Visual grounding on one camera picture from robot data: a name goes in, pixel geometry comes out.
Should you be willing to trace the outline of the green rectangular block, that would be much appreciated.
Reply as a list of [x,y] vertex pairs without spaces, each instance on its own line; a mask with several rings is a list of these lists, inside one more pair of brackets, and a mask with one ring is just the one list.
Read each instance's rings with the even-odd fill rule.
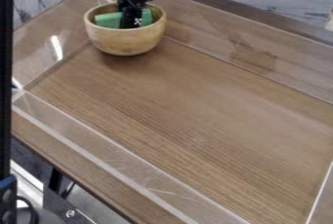
[[[94,20],[96,24],[102,27],[125,29],[121,27],[121,18],[122,18],[122,13],[116,12],[116,13],[97,15],[94,17]],[[154,22],[153,11],[149,8],[146,8],[142,10],[142,24],[140,27],[148,26],[153,22]]]

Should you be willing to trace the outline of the light brown wooden bowl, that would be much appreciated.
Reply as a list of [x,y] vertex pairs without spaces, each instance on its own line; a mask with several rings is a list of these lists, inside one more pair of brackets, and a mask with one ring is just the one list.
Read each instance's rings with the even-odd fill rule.
[[152,51],[162,41],[168,13],[158,5],[149,4],[153,12],[153,23],[140,28],[110,28],[97,23],[98,15],[114,14],[116,3],[92,8],[84,16],[86,32],[94,46],[106,54],[116,56],[137,56]]

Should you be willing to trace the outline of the black table leg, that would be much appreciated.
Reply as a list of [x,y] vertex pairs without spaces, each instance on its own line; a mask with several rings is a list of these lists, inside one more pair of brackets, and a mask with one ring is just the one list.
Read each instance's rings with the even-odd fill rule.
[[64,174],[54,168],[51,171],[50,181],[49,181],[49,188],[57,193],[61,193],[62,184],[64,184]]

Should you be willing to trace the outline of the clear acrylic tray wall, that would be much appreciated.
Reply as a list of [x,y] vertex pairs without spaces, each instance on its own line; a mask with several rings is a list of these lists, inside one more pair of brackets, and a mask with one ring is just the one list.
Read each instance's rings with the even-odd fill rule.
[[15,33],[14,136],[133,224],[333,224],[333,32],[231,0],[157,0],[140,56],[66,0]]

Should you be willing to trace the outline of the black metal base plate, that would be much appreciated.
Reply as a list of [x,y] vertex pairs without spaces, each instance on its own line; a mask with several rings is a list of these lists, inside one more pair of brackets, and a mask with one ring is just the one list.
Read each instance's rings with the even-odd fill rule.
[[43,208],[51,211],[65,224],[97,224],[50,188],[43,190]]

